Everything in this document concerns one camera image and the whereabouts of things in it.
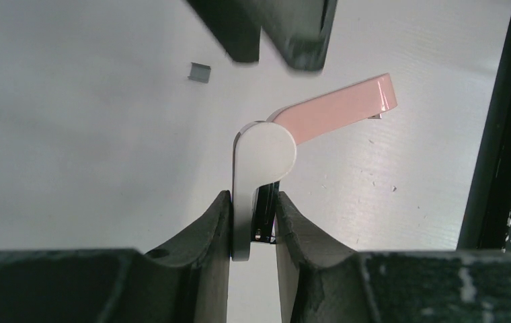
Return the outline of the pink and white stapler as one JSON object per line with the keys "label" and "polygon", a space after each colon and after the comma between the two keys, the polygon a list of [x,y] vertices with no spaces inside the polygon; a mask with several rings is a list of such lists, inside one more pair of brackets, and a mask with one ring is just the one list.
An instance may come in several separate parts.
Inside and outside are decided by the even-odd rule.
{"label": "pink and white stapler", "polygon": [[298,145],[394,109],[391,76],[364,81],[281,108],[245,125],[233,144],[231,258],[247,261],[256,238],[253,218],[259,188],[281,181],[294,167]]}

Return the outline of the small metal staple strip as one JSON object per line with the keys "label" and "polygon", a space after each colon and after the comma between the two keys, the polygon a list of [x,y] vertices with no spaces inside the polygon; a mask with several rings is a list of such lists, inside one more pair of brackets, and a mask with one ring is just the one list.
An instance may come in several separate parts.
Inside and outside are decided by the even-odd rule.
{"label": "small metal staple strip", "polygon": [[188,79],[200,83],[208,83],[210,79],[211,66],[191,62],[191,69]]}

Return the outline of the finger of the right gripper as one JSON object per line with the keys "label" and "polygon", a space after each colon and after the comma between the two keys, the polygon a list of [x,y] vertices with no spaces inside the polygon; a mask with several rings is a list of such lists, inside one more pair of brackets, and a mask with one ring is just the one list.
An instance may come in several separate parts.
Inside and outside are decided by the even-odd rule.
{"label": "finger of the right gripper", "polygon": [[225,52],[236,63],[257,63],[261,27],[249,16],[242,1],[187,0]]}
{"label": "finger of the right gripper", "polygon": [[321,71],[337,4],[336,0],[260,0],[247,1],[246,11],[291,69]]}

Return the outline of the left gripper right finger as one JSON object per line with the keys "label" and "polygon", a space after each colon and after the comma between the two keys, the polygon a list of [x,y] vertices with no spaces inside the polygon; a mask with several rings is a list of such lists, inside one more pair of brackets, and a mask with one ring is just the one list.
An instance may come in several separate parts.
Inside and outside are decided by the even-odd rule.
{"label": "left gripper right finger", "polygon": [[276,198],[283,322],[511,322],[511,254],[358,252]]}

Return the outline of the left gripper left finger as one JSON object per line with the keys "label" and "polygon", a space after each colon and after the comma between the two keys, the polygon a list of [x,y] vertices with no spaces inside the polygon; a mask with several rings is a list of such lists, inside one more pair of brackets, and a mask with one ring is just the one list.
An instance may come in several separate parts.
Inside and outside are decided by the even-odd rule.
{"label": "left gripper left finger", "polygon": [[145,254],[0,251],[0,322],[225,322],[231,196]]}

